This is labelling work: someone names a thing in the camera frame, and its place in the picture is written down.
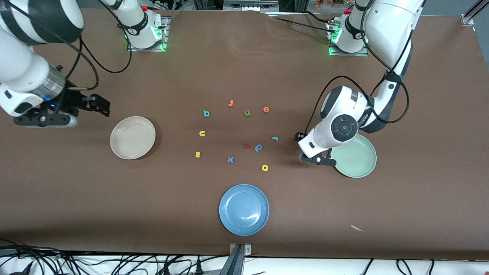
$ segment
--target metal bracket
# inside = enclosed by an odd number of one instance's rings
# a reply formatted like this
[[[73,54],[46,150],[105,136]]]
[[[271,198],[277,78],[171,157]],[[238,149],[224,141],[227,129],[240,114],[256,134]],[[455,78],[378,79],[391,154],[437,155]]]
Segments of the metal bracket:
[[[233,249],[237,246],[238,244],[231,244],[229,247],[229,253],[233,252]],[[244,244],[244,255],[245,256],[250,256],[251,255],[251,244]]]
[[[474,25],[474,20],[471,19],[469,21],[466,21],[464,14],[461,14],[460,15],[460,21],[462,21],[462,25],[464,25],[464,26],[472,26],[472,25]]]

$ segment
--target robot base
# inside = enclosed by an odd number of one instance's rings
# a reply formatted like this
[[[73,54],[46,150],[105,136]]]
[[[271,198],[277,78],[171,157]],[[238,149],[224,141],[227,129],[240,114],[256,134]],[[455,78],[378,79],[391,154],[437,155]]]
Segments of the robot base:
[[[340,17],[336,17],[334,20],[329,21],[326,23],[326,29],[330,30],[336,30],[338,27],[335,23],[339,22]],[[330,55],[341,55],[341,56],[368,56],[368,51],[367,47],[363,46],[361,50],[358,52],[345,52],[342,51],[335,43],[333,43],[333,36],[335,36],[335,33],[328,32],[328,45],[329,45],[329,52]]]
[[[157,27],[161,27],[162,29],[158,30],[157,32],[161,32],[161,39],[157,41],[153,46],[146,48],[146,49],[140,49],[136,48],[133,45],[131,45],[131,48],[129,48],[129,41],[128,41],[128,46],[127,46],[127,51],[149,51],[149,52],[164,52],[166,51],[166,46],[168,44],[168,36],[170,34],[170,22],[171,22],[171,17],[170,16],[161,16],[161,24],[157,24]]]

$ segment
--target brown table surface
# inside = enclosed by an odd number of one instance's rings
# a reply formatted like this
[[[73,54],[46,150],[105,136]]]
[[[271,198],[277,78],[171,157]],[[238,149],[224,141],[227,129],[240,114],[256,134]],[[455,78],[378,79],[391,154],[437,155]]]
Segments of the brown table surface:
[[[122,68],[128,53],[113,18],[83,13],[87,45]],[[370,91],[384,72],[373,57],[329,56],[324,35],[258,12],[183,12],[167,52],[134,53],[121,74],[99,69],[109,118],[80,111],[73,129],[25,129],[0,112],[0,235],[64,250],[224,254],[251,243],[259,256],[487,259],[489,80],[475,32],[458,17],[421,18],[406,78],[411,108],[364,134],[378,161],[362,179],[300,162],[292,141],[331,78]],[[66,71],[75,58],[65,45],[36,51]],[[83,60],[71,80],[92,85]],[[352,87],[331,88],[339,85]],[[392,118],[404,105],[400,92]],[[122,160],[109,138],[132,115],[154,123],[157,141],[142,159]],[[221,196],[240,183],[270,203],[250,237],[229,233],[218,215]]]

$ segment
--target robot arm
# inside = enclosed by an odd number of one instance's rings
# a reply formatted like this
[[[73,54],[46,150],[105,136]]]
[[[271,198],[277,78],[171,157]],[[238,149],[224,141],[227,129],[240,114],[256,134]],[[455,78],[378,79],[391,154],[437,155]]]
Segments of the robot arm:
[[[156,26],[161,26],[159,14],[143,10],[137,0],[103,2],[118,16],[133,48],[148,48],[161,40],[161,32],[155,31]],[[38,116],[45,119],[48,109],[68,113],[73,120],[78,115],[76,109],[108,116],[108,101],[98,95],[84,97],[72,91],[76,86],[33,51],[30,46],[61,41],[13,5],[68,42],[80,37],[85,26],[76,0],[0,0],[0,106],[9,115],[18,117],[16,123],[36,120]],[[21,117],[32,113],[31,110],[35,110],[36,117]]]
[[[409,65],[413,49],[408,40],[421,14],[422,2],[423,0],[373,1],[366,11],[365,36],[369,45],[377,49],[387,65],[395,65],[395,74],[386,72],[376,97],[365,96],[345,86],[333,89],[321,106],[321,122],[299,141],[301,150],[308,158],[346,144],[357,135],[358,130],[374,133],[385,127],[402,82],[398,75],[402,77]],[[347,32],[343,35],[354,44],[357,43]]]

